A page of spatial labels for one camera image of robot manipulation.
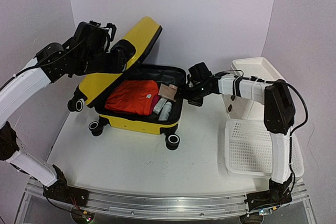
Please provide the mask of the yellow cartoon print suitcase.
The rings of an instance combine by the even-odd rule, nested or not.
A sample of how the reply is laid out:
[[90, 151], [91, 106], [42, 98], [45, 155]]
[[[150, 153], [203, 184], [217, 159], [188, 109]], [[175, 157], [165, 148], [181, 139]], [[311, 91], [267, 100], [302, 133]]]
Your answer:
[[164, 102], [155, 111], [162, 87], [182, 86], [186, 72], [177, 67], [145, 65], [143, 62], [159, 38], [162, 27], [150, 17], [143, 17], [116, 44], [113, 50], [127, 60], [122, 73], [93, 73], [77, 86], [68, 101], [68, 110], [94, 108], [98, 121], [89, 124], [93, 136], [99, 136], [106, 125], [149, 134], [165, 134], [166, 147], [176, 150], [180, 137], [176, 134], [181, 119], [183, 99]]

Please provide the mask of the white perforated plastic basket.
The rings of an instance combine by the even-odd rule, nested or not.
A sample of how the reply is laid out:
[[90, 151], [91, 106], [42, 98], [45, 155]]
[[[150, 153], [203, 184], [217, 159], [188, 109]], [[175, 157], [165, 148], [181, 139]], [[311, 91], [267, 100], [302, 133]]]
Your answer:
[[225, 124], [224, 138], [225, 166], [230, 175], [271, 177], [272, 141], [262, 121], [230, 119]]

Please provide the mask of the orange garment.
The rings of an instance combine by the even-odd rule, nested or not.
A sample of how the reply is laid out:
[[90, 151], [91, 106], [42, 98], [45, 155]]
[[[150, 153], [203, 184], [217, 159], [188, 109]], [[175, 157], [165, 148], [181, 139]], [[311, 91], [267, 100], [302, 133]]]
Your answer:
[[124, 81], [109, 95], [104, 108], [110, 111], [150, 115], [152, 100], [158, 93], [159, 87], [155, 81]]

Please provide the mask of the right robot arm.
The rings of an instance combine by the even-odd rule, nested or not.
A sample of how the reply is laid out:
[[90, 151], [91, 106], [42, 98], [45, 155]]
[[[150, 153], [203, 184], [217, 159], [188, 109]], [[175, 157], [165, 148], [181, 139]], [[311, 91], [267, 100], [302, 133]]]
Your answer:
[[291, 189], [296, 179], [292, 169], [291, 128], [296, 109], [286, 81], [265, 81], [220, 72], [199, 80], [189, 77], [178, 92], [195, 106], [202, 106], [204, 97], [210, 94], [233, 95], [262, 104], [263, 122], [272, 142], [272, 173], [268, 189], [247, 194], [245, 202], [249, 212], [257, 212], [291, 201]]

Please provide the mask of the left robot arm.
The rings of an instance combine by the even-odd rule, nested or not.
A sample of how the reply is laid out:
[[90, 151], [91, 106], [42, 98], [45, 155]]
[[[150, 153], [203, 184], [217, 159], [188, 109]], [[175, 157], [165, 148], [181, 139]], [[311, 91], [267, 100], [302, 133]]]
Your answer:
[[81, 22], [69, 39], [46, 45], [1, 86], [1, 161], [38, 180], [48, 200], [74, 203], [76, 199], [84, 199], [88, 192], [70, 186], [57, 165], [34, 156], [9, 120], [64, 76], [121, 73], [125, 70], [122, 50], [111, 49], [116, 31], [113, 23]]

